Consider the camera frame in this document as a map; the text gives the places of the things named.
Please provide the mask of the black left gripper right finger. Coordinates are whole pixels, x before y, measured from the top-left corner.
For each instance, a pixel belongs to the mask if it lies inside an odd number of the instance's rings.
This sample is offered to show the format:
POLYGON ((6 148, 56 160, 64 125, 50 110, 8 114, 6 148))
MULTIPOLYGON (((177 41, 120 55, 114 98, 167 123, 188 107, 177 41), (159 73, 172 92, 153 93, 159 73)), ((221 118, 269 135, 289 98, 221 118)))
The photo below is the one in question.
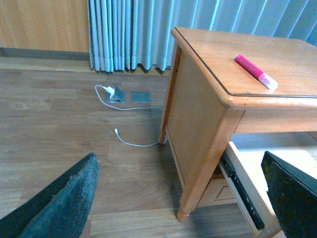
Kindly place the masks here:
POLYGON ((288 238, 317 236, 317 179, 265 151, 261 168, 268 197, 288 238))

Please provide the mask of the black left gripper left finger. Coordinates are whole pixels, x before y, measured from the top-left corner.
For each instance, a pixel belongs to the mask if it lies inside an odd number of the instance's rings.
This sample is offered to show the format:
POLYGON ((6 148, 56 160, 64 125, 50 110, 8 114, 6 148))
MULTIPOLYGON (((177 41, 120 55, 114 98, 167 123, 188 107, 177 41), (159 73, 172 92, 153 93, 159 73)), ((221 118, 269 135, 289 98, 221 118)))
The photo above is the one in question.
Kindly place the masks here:
POLYGON ((78 238, 90 213, 100 163, 90 153, 0 220, 2 238, 78 238))

